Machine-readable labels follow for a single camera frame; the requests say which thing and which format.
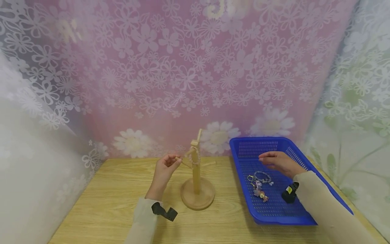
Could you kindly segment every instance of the lace curtain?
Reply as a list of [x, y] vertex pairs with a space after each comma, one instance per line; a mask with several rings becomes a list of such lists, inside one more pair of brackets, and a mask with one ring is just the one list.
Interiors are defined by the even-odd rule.
[[0, 0], [0, 181], [34, 189], [0, 186], [1, 236], [47, 241], [101, 160], [183, 152], [199, 128], [204, 156], [302, 144], [354, 4]]
[[307, 152], [390, 240], [390, 3], [361, 0], [308, 134]]

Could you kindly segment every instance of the sleeve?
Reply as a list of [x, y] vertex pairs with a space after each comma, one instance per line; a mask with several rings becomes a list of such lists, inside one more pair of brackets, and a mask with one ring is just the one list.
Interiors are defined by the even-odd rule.
[[296, 194], [317, 224], [325, 230], [332, 243], [377, 243], [366, 228], [330, 193], [313, 171], [294, 177], [299, 183]]
[[152, 205], [158, 201], [140, 198], [134, 210], [133, 225], [124, 244], [151, 244], [156, 231], [157, 215]]

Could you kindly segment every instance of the pink backdrop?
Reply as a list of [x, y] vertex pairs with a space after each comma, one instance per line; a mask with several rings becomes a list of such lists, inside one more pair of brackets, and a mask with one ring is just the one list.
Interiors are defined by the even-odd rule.
[[[35, 4], [51, 84], [110, 157], [203, 155], [236, 136], [304, 139], [354, 0]], [[50, 62], [39, 65], [49, 69]]]

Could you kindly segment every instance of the blue tray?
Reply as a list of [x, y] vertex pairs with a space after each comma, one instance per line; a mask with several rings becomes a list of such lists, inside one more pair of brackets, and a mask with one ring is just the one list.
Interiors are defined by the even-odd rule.
[[[316, 225], [312, 216], [304, 209], [296, 198], [292, 204], [287, 204], [281, 197], [282, 192], [292, 183], [292, 180], [280, 172], [267, 169], [259, 162], [259, 155], [268, 151], [282, 151], [289, 155], [306, 170], [311, 170], [326, 184], [333, 196], [350, 212], [352, 210], [341, 199], [336, 191], [322, 177], [318, 170], [303, 155], [298, 147], [285, 137], [241, 137], [230, 140], [234, 163], [245, 196], [246, 204], [257, 224], [281, 225]], [[274, 181], [273, 186], [263, 184], [263, 189], [269, 200], [253, 195], [253, 187], [247, 176], [256, 171], [269, 174]]]

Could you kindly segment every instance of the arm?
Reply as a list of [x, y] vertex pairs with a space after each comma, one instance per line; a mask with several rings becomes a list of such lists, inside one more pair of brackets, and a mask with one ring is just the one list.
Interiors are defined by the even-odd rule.
[[333, 197], [314, 172], [298, 174], [294, 181], [299, 183], [296, 194], [300, 202], [325, 230], [332, 243], [376, 243], [367, 229]]
[[325, 230], [332, 243], [376, 243], [360, 221], [333, 197], [314, 172], [307, 172], [280, 151], [263, 153], [259, 155], [259, 161], [299, 183], [296, 194], [300, 202], [318, 225]]
[[152, 205], [157, 202], [140, 198], [134, 210], [133, 225], [124, 244], [150, 244], [156, 231], [157, 215], [152, 212]]
[[152, 205], [162, 198], [173, 172], [180, 166], [182, 160], [176, 154], [167, 154], [156, 163], [152, 184], [145, 196], [138, 200], [134, 210], [133, 225], [124, 244], [150, 244], [156, 231], [157, 215], [152, 212]]

